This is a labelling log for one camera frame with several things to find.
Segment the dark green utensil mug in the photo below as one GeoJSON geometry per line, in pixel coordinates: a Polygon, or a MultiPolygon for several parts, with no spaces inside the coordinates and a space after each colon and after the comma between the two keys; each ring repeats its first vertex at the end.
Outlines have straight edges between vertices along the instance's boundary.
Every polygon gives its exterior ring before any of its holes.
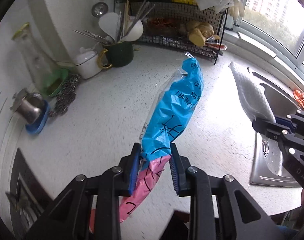
{"type": "Polygon", "coordinates": [[[131,42],[119,42],[111,45],[103,45],[96,62],[101,69],[119,68],[130,64],[134,57],[131,42]]]}

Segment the pink and blue plastic bag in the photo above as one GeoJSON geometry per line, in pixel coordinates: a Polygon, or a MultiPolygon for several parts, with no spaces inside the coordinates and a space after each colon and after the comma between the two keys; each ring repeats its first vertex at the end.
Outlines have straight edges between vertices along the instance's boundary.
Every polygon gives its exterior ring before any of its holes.
{"type": "Polygon", "coordinates": [[[204,88],[198,60],[189,52],[155,97],[140,134],[140,167],[132,196],[120,196],[122,168],[117,165],[97,177],[96,207],[89,228],[101,239],[117,239],[120,224],[151,194],[170,162],[171,148],[186,129],[204,88]]]}

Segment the metal scouring pad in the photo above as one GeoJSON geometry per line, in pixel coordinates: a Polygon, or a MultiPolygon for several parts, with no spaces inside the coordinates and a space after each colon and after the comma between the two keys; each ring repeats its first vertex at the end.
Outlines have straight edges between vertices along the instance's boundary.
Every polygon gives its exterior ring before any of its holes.
{"type": "Polygon", "coordinates": [[[49,117],[55,118],[64,115],[68,111],[68,107],[76,98],[76,90],[81,83],[79,74],[72,74],[64,81],[59,94],[56,96],[54,108],[49,111],[49,117]]]}

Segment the glass carafe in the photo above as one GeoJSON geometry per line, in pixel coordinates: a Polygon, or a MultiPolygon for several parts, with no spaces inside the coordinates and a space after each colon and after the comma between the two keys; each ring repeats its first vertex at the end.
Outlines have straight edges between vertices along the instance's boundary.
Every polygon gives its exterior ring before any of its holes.
{"type": "Polygon", "coordinates": [[[37,90],[45,96],[55,96],[63,83],[61,69],[36,42],[30,23],[23,24],[12,40],[18,46],[37,90]]]}

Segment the ginger root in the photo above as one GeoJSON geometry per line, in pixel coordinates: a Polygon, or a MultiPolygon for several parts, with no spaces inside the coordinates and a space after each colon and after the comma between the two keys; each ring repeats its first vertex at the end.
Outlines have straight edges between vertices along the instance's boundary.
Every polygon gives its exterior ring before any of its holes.
{"type": "Polygon", "coordinates": [[[190,21],[186,24],[188,39],[197,47],[204,47],[206,40],[214,35],[214,29],[207,22],[190,21]]]}

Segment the steel sink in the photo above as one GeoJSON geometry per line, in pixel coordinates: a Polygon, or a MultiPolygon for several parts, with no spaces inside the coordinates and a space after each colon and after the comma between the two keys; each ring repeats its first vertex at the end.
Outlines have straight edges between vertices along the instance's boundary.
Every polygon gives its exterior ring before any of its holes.
{"type": "Polygon", "coordinates": [[[289,94],[262,79],[276,122],[257,119],[256,152],[250,183],[304,188],[304,111],[289,94]]]}

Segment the white lidded jar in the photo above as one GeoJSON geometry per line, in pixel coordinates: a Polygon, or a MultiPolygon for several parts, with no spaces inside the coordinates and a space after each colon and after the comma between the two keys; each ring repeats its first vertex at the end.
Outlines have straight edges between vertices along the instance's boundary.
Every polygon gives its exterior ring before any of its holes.
{"type": "Polygon", "coordinates": [[[76,70],[83,79],[90,79],[101,72],[102,68],[97,63],[98,52],[92,48],[79,49],[79,52],[74,56],[73,63],[76,70]]]}

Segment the blue saucer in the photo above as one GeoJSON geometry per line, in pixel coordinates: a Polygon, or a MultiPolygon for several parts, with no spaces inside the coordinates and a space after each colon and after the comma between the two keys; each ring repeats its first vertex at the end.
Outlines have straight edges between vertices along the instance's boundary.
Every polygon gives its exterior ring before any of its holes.
{"type": "Polygon", "coordinates": [[[39,134],[44,128],[48,116],[49,116],[50,106],[47,100],[44,101],[44,112],[42,115],[33,123],[25,125],[25,130],[30,135],[39,134]]]}

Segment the steel teapot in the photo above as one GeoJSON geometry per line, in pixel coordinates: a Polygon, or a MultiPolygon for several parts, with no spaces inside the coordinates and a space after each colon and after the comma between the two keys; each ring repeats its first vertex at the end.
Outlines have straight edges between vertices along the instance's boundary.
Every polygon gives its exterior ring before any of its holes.
{"type": "Polygon", "coordinates": [[[22,117],[27,124],[35,123],[45,111],[45,100],[40,93],[29,93],[23,88],[12,98],[10,110],[22,117]]]}

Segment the white rice paddle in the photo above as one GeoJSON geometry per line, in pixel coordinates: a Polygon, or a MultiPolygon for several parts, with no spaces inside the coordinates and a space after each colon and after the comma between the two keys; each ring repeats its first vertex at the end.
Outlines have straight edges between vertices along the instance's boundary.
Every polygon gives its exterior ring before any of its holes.
{"type": "Polygon", "coordinates": [[[141,20],[134,24],[134,18],[123,16],[122,13],[108,12],[99,19],[99,26],[114,42],[133,42],[144,32],[141,20]]]}

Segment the black gas stove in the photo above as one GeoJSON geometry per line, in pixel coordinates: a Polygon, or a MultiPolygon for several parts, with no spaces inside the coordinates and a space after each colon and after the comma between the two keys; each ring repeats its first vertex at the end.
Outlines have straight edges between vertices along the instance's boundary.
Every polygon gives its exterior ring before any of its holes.
{"type": "Polygon", "coordinates": [[[44,190],[27,164],[21,149],[15,154],[10,189],[6,192],[14,236],[23,239],[52,198],[44,190]]]}

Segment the white cloth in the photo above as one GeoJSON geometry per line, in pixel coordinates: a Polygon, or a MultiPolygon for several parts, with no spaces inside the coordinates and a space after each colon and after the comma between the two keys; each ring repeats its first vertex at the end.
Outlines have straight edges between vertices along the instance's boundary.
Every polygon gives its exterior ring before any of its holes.
{"type": "Polygon", "coordinates": [[[241,107],[250,121],[259,118],[276,123],[275,115],[264,93],[265,88],[241,65],[232,61],[229,68],[237,86],[241,107]]]}

